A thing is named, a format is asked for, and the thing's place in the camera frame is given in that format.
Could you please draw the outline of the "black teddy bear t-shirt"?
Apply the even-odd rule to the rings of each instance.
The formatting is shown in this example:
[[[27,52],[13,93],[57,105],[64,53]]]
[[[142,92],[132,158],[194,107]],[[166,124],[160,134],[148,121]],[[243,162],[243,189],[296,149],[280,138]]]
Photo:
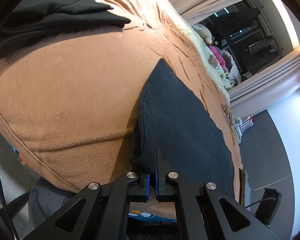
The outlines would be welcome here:
[[[234,197],[234,164],[222,131],[202,102],[159,60],[138,101],[130,163],[156,185],[155,149],[193,187],[214,182]]]

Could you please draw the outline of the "pink clothing pile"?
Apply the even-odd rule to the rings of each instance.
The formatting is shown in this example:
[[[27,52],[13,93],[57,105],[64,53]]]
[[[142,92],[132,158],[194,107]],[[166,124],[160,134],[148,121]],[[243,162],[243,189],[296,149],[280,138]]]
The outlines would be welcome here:
[[[209,45],[209,48],[210,48],[211,52],[213,53],[213,55],[215,56],[215,58],[217,59],[217,61],[219,62],[219,64],[221,65],[221,68],[223,70],[227,70],[226,62],[223,58],[222,52],[213,45]]]

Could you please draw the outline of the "salmon orange blanket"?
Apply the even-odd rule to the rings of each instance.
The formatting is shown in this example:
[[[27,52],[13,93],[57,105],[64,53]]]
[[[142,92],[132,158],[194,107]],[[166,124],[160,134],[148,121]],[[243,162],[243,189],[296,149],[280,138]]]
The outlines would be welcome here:
[[[131,23],[60,34],[0,59],[0,132],[36,172],[79,191],[129,171],[138,100],[160,59],[202,102],[222,131],[234,164],[234,198],[242,167],[225,95],[168,0],[94,0]]]

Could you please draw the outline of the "brown teddy bear toy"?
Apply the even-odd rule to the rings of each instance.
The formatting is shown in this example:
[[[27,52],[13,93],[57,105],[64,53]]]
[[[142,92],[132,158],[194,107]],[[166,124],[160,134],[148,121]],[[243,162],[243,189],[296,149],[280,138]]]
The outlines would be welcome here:
[[[210,55],[208,58],[208,63],[213,67],[213,68],[217,68],[218,67],[218,60],[215,58],[214,55]]]

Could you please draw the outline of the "white plush toy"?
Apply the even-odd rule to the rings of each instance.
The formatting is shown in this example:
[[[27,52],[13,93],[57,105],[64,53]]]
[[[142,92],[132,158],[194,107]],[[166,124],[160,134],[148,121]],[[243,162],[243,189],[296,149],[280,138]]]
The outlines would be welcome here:
[[[199,36],[208,44],[208,45],[212,45],[213,44],[213,38],[212,38],[212,34],[211,31],[209,31],[209,29],[198,23],[192,26],[192,28],[199,34]]]

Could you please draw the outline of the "pink curtain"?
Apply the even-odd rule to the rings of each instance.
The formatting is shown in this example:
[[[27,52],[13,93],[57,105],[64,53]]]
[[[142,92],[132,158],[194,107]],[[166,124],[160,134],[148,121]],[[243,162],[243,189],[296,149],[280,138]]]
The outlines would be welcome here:
[[[211,31],[223,53],[239,117],[257,114],[300,88],[295,20],[281,0],[169,0],[190,25]]]

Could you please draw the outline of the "cream bed sheet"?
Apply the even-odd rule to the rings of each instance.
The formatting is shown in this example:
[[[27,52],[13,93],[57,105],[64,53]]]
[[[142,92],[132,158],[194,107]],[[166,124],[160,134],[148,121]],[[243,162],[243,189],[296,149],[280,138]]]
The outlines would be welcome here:
[[[198,52],[200,53],[200,56],[202,58],[203,64],[206,68],[208,75],[211,77],[211,79],[213,79],[213,81],[216,83],[218,88],[225,95],[228,103],[230,103],[230,96],[226,89],[231,88],[231,85],[229,80],[226,78],[226,74],[224,70],[221,68],[220,64],[218,64],[217,68],[213,68],[208,63],[209,56],[213,55],[213,53],[209,48],[209,45],[199,36],[199,34],[192,28],[192,26],[190,26],[189,23],[187,23],[183,18],[181,20],[187,26],[187,28],[185,27],[183,28],[183,31],[187,33],[188,37],[191,39],[191,41],[197,48]]]

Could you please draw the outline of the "folded black printed garment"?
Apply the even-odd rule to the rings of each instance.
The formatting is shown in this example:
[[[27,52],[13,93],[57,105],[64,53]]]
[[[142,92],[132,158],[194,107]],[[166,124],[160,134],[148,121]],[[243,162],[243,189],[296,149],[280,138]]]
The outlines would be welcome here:
[[[0,58],[48,36],[130,23],[111,9],[94,0],[22,0],[0,28]]]

